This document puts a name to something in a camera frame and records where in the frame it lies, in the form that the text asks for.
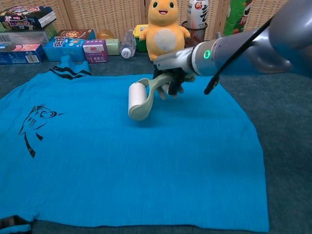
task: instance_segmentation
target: stuffed animal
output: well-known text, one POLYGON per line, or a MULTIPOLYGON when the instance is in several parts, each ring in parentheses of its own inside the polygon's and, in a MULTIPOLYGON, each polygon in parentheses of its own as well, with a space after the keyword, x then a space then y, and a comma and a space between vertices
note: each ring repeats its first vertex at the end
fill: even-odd
POLYGON ((159 55, 184 49, 185 38, 190 32, 179 26, 176 0, 152 0, 148 10, 148 26, 139 40, 146 40, 146 48, 151 61, 159 55))

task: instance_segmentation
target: black stripe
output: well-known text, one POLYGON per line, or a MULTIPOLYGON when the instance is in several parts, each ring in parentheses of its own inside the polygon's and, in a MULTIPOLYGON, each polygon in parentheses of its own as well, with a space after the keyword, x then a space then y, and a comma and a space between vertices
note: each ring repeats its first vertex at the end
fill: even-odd
POLYGON ((76 76, 76 75, 78 75, 79 73, 83 73, 83 74, 86 74, 86 75, 91 75, 90 72, 87 72, 87 71, 85 71, 85 70, 81 70, 80 72, 75 73, 75 72, 74 72, 72 69, 70 69, 69 67, 57 67, 57 66, 54 66, 52 69, 53 69, 53 70, 56 70, 56 71, 58 71, 58 72, 69 72, 69 73, 71 73, 73 76, 76 76))
POLYGON ((0 230, 4 228, 17 226, 17 225, 25 225, 29 223, 30 222, 26 221, 25 219, 22 219, 18 215, 14 215, 14 216, 0 219, 0 230))
POLYGON ((43 139, 43 136, 40 136, 38 133, 36 133, 36 136, 39 140, 42 140, 43 139))
POLYGON ((53 69, 49 69, 49 71, 55 73, 56 75, 58 75, 59 77, 62 77, 64 79, 75 79, 75 78, 84 77, 83 75, 77 75, 75 77, 72 77, 70 74, 59 74, 56 71, 54 71, 53 69))
POLYGON ((29 144, 29 142, 28 142, 26 133, 24 133, 24 140, 25 140, 25 144, 26 144, 26 146, 27 146, 27 149, 28 149, 28 151, 29 151, 31 157, 34 158, 35 155, 36 155, 36 152, 33 150, 33 148, 31 148, 31 146, 30 146, 30 144, 29 144))

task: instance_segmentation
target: yellow container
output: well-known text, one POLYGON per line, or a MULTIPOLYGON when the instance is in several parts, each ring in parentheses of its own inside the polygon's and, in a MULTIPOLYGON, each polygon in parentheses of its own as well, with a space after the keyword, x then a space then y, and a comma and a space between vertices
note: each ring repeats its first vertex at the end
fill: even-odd
POLYGON ((135 29, 133 30, 133 35, 135 36, 136 39, 136 51, 138 52, 147 52, 146 49, 146 41, 142 40, 139 41, 139 37, 141 32, 148 26, 148 24, 139 24, 135 27, 135 29))

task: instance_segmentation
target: cardboard box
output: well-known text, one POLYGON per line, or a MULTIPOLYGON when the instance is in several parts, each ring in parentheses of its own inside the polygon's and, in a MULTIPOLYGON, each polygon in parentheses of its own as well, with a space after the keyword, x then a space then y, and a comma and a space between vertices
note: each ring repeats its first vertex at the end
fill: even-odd
POLYGON ((41 63, 44 58, 40 44, 0 45, 0 64, 41 63))
POLYGON ((92 29, 61 30, 45 45, 44 51, 50 61, 60 61, 65 55, 69 55, 73 61, 85 61, 83 44, 95 38, 92 29))
POLYGON ((0 22, 9 30, 42 30, 55 20, 49 6, 14 6, 0 14, 0 22))
POLYGON ((1 32, 5 32, 5 31, 9 31, 9 30, 6 29, 6 28, 2 25, 2 23, 0 23, 0 33, 1 33, 1 32))
POLYGON ((54 24, 41 31, 0 32, 0 44, 41 44, 44 46, 57 34, 54 24))
POLYGON ((105 40, 87 40, 83 45, 83 50, 89 63, 108 62, 105 40))

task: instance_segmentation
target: lint roller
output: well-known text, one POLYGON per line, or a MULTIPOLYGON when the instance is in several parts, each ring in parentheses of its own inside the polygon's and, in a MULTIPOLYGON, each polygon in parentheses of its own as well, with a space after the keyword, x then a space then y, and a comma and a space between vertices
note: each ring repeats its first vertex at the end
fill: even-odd
POLYGON ((155 90, 172 81, 173 77, 168 73, 163 73, 155 79, 143 78, 129 87, 128 115, 136 121, 145 120, 152 109, 155 90))

